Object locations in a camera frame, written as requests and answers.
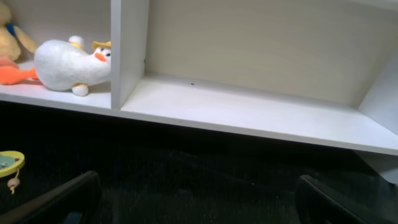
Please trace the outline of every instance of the duck's orange beak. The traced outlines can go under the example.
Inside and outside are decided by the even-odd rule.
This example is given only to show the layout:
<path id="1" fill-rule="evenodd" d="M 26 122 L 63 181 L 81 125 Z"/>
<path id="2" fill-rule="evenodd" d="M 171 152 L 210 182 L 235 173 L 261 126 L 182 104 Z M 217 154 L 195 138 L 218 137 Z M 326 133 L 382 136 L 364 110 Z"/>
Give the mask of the duck's orange beak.
<path id="1" fill-rule="evenodd" d="M 105 58 L 105 56 L 104 56 L 103 54 L 95 53 L 94 56 L 95 56 L 96 58 L 98 58 L 98 60 L 100 60 L 100 61 L 102 61 L 102 62 L 106 62 L 106 58 Z"/>

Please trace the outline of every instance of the plush toy foot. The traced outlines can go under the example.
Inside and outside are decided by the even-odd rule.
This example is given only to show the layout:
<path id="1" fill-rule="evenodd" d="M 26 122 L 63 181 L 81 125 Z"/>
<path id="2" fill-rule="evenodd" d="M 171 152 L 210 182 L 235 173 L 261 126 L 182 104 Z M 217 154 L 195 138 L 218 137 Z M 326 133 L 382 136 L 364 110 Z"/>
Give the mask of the plush toy foot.
<path id="1" fill-rule="evenodd" d="M 72 87 L 72 92 L 76 96 L 86 96 L 88 94 L 88 86 L 84 84 L 76 84 Z"/>
<path id="2" fill-rule="evenodd" d="M 15 62 L 9 60 L 7 57 L 0 57 L 0 66 L 12 66 L 14 68 L 19 68 Z"/>
<path id="3" fill-rule="evenodd" d="M 28 78 L 37 78 L 34 68 L 32 70 L 19 70 L 13 66 L 0 67 L 0 84 L 12 85 Z"/>

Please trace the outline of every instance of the teddy bear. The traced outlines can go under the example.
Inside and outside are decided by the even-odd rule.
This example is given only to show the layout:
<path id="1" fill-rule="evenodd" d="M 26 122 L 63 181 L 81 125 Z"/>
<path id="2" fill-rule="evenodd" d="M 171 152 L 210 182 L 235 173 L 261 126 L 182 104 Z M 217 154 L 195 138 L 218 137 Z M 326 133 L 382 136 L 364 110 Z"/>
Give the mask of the teddy bear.
<path id="1" fill-rule="evenodd" d="M 21 54 L 18 41 L 30 52 L 34 53 L 37 44 L 18 26 L 11 24 L 11 10 L 0 0 L 0 64 L 17 67 L 14 63 Z"/>

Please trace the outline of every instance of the duck's white body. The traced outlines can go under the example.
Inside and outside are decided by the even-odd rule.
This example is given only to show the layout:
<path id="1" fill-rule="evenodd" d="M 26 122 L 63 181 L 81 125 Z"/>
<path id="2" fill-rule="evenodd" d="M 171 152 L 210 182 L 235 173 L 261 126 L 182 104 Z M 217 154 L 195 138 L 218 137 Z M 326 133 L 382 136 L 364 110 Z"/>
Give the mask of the duck's white body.
<path id="1" fill-rule="evenodd" d="M 69 42 L 47 41 L 34 55 L 37 77 L 47 88 L 58 91 L 108 81 L 111 72 L 110 57 L 102 61 L 95 53 L 89 55 Z"/>

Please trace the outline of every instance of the duck's yellow hat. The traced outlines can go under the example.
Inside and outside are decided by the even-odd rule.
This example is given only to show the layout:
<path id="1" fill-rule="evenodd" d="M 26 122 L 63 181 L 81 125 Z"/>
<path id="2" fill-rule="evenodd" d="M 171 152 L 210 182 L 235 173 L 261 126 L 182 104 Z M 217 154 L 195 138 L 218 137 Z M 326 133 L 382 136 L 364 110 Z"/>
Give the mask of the duck's yellow hat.
<path id="1" fill-rule="evenodd" d="M 111 49 L 112 48 L 112 42 L 108 41 L 108 42 L 104 43 L 104 42 L 94 41 L 93 42 L 93 50 L 97 49 L 97 47 L 104 47 L 104 48 Z"/>

